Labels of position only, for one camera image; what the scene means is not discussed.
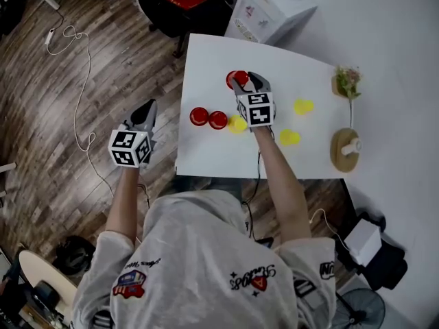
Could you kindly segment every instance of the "floor plank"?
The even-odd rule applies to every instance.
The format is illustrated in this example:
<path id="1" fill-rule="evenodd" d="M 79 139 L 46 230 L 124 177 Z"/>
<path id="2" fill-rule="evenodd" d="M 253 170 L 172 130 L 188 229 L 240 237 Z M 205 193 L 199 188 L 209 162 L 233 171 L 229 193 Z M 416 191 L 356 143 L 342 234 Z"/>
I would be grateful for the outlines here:
<path id="1" fill-rule="evenodd" d="M 92 69 L 78 108 L 77 129 L 81 145 L 96 133 L 90 157 L 110 183 L 117 184 L 119 169 L 107 152 L 110 132 L 129 108 L 155 98 L 157 141 L 151 164 L 141 170 L 151 202 L 174 175 L 178 117 L 185 57 L 171 53 L 177 40 L 150 32 L 148 20 L 134 0 L 62 0 L 62 27 L 50 44 L 52 52 L 69 42 L 64 27 L 90 36 Z M 103 230 L 111 195 L 95 176 L 73 135 L 73 113 L 87 72 L 86 39 L 76 40 L 59 56 L 47 53 L 44 41 L 60 16 L 42 0 L 28 0 L 22 21 L 0 41 L 1 162 L 17 163 L 5 175 L 8 195 L 0 211 L 0 243 L 12 255 L 22 241 L 51 259 L 66 236 L 76 234 L 95 242 Z M 244 180 L 249 198 L 254 181 Z M 337 180 L 304 181 L 309 213 L 324 208 L 340 220 L 349 212 L 348 196 Z M 147 210 L 139 189 L 139 235 Z M 266 182 L 251 203 L 256 236 L 280 243 L 275 209 Z M 315 236 L 331 233 L 320 218 L 312 224 Z M 337 280 L 351 276 L 336 264 Z"/>

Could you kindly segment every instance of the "red heart logo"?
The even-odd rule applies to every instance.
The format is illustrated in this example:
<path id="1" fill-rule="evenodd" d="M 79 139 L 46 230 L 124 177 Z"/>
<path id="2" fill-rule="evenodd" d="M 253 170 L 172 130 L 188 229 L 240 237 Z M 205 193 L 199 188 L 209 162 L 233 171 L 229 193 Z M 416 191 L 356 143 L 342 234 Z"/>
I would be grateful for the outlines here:
<path id="1" fill-rule="evenodd" d="M 253 287 L 255 287 L 256 289 L 258 289 L 260 291 L 265 291 L 265 289 L 267 288 L 267 278 L 254 277 L 252 279 L 252 285 L 253 285 Z"/>

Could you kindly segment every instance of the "potted plant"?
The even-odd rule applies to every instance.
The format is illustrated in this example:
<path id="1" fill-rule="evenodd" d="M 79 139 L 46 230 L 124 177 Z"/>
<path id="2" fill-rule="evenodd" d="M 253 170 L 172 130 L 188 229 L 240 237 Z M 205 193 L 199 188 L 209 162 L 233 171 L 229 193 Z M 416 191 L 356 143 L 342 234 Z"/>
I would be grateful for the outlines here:
<path id="1" fill-rule="evenodd" d="M 337 66 L 331 80 L 333 93 L 352 101 L 361 95 L 357 92 L 357 84 L 360 80 L 361 73 L 358 69 Z"/>

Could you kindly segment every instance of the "yellow disc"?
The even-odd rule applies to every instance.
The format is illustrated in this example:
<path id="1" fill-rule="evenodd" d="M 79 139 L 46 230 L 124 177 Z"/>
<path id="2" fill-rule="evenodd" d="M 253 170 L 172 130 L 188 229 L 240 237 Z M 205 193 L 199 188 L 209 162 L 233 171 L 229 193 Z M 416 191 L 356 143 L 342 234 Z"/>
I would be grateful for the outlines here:
<path id="1" fill-rule="evenodd" d="M 314 109 L 314 102 L 311 100 L 297 99 L 294 102 L 294 111 L 297 114 L 303 115 L 311 112 Z"/>
<path id="2" fill-rule="evenodd" d="M 281 131 L 280 139 L 283 146 L 299 144 L 300 134 L 290 129 L 284 129 Z"/>
<path id="3" fill-rule="evenodd" d="M 233 134 L 239 134 L 242 133 L 244 130 L 247 129 L 247 122 L 244 118 L 236 114 L 235 116 L 232 116 L 228 120 L 228 129 Z"/>

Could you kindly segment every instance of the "red disc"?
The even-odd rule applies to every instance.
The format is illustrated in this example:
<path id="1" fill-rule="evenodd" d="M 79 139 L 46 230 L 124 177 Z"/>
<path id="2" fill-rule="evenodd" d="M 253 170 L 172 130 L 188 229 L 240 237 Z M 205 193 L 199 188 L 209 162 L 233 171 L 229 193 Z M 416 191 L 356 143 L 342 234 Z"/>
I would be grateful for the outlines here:
<path id="1" fill-rule="evenodd" d="M 191 111 L 190 119 L 194 125 L 205 125 L 209 120 L 209 113 L 203 107 L 196 107 Z"/>
<path id="2" fill-rule="evenodd" d="M 213 129 L 222 129 L 227 125 L 227 116 L 221 111 L 212 112 L 209 116 L 209 124 Z"/>
<path id="3" fill-rule="evenodd" d="M 248 74 L 245 71 L 231 71 L 226 77 L 227 86 L 233 90 L 231 81 L 235 78 L 240 86 L 245 86 L 248 82 Z"/>

